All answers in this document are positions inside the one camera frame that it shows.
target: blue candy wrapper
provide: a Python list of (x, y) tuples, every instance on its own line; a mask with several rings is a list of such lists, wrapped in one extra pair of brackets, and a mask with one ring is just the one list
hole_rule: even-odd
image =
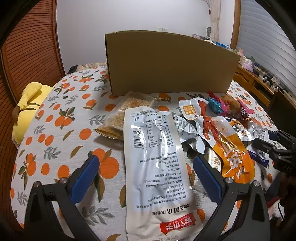
[(215, 99), (211, 98), (211, 97), (208, 97), (208, 102), (209, 102), (209, 105), (210, 107), (212, 108), (213, 112), (216, 113), (216, 114), (221, 114), (223, 113), (223, 110), (221, 108), (221, 103), (216, 101)]

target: window blind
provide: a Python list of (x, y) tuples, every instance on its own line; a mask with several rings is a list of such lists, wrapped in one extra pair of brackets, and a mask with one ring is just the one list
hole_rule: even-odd
[(241, 0), (237, 47), (296, 94), (296, 51), (277, 22), (255, 0)]

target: cable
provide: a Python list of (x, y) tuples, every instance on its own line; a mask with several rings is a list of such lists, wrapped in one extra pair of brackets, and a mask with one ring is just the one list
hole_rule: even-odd
[(282, 215), (282, 213), (281, 213), (281, 209), (280, 209), (280, 207), (279, 207), (279, 203), (278, 203), (278, 209), (279, 209), (279, 213), (281, 214), (281, 218), (284, 220), (284, 217), (283, 217), (283, 215)]

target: black clamp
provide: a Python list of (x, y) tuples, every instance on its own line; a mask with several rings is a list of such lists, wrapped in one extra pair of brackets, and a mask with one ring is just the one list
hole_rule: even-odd
[[(251, 184), (223, 178), (203, 155), (196, 156), (193, 168), (210, 199), (218, 203), (214, 213), (194, 241), (270, 241), (270, 224), (265, 197), (258, 181)], [(230, 230), (221, 235), (237, 200), (241, 205)]]

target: curtain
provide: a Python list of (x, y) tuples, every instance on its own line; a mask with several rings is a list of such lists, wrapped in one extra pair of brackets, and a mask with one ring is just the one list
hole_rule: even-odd
[(219, 42), (219, 22), (220, 22), (220, 10), (221, 0), (206, 0), (211, 10), (211, 36), (210, 40), (214, 43)]

